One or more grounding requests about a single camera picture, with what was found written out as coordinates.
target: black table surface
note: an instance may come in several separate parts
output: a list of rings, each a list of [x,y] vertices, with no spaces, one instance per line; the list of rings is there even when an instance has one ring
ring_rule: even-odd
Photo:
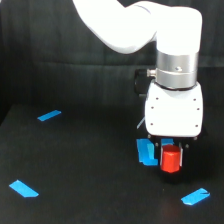
[[[15,105],[0,127],[0,223],[224,223],[224,107],[204,111],[208,136],[189,154],[181,180],[139,163],[139,108],[52,108]],[[23,198],[20,180],[39,193]],[[181,198],[205,188],[193,205]]]

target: black background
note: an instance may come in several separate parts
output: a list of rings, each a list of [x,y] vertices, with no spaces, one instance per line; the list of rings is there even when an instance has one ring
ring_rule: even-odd
[[[154,66],[155,43],[118,54],[88,30],[71,0],[2,1],[1,120],[11,109],[0,128],[0,223],[224,222],[224,3],[157,2],[203,16],[198,80],[208,136],[190,149],[176,184],[138,163],[144,100],[133,77]],[[38,122],[54,109],[62,114]],[[17,179],[40,195],[13,192],[8,185]],[[182,204],[201,187],[209,198]]]

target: blue tape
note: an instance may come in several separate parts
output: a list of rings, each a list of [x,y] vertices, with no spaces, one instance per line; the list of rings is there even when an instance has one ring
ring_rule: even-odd
[[[45,114],[43,116],[38,117],[37,119],[39,119],[40,121],[45,121],[45,120],[47,120],[49,118],[52,118],[52,117],[54,117],[54,116],[56,116],[56,115],[58,115],[60,113],[61,113],[61,111],[54,110],[54,111],[52,111],[52,112],[50,112],[48,114]]]
[[[161,139],[161,145],[173,145],[173,139],[172,138],[163,138]]]
[[[154,145],[149,139],[137,139],[139,162],[146,166],[157,166],[158,159],[154,159]]]
[[[154,159],[154,145],[152,143],[147,144],[147,148],[149,153],[149,159]]]
[[[181,198],[184,204],[186,205],[194,205],[197,202],[207,198],[210,196],[210,193],[205,189],[200,188],[199,190],[187,195],[186,197]]]
[[[18,192],[20,195],[22,195],[24,198],[27,197],[37,197],[39,194],[26,186],[21,181],[17,180],[14,183],[10,184],[9,187],[11,187],[14,191]]]

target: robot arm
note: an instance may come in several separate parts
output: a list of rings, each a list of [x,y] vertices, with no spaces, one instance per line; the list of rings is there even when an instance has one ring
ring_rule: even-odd
[[[168,6],[146,2],[122,6],[116,0],[73,0],[86,26],[112,50],[129,54],[156,39],[157,15]]]
[[[116,0],[73,2],[87,27],[119,53],[133,53],[147,43],[157,41],[156,69],[147,70],[147,76],[155,78],[150,83],[145,102],[148,136],[151,140],[156,136],[176,140],[197,138],[203,117],[201,87],[197,82],[200,12],[148,1],[126,8]],[[163,171],[176,172],[182,166],[181,141],[178,150],[176,146],[169,146],[171,149],[167,151],[161,147]]]

